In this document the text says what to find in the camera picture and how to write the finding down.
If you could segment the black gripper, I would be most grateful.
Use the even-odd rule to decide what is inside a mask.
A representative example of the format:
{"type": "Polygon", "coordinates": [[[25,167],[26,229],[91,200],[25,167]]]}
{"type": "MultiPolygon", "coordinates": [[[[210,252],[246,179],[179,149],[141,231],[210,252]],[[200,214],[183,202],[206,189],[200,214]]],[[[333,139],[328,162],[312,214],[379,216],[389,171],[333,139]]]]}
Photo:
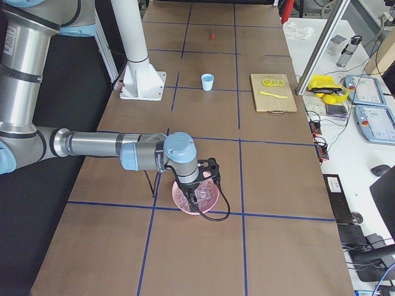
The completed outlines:
{"type": "Polygon", "coordinates": [[[199,183],[183,184],[178,183],[178,188],[181,190],[183,197],[188,199],[189,208],[191,211],[198,211],[198,200],[195,191],[199,187],[199,183]]]}

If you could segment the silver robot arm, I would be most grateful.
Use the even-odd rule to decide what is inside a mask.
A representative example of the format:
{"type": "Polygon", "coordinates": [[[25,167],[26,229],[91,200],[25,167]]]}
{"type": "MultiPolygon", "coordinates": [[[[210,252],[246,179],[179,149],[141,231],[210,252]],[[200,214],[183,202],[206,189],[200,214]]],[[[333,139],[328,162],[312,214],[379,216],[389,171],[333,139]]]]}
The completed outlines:
{"type": "Polygon", "coordinates": [[[50,39],[96,33],[93,1],[3,1],[8,28],[1,56],[1,173],[69,155],[117,157],[126,170],[171,170],[192,211],[203,180],[190,135],[70,131],[33,124],[50,39]]]}

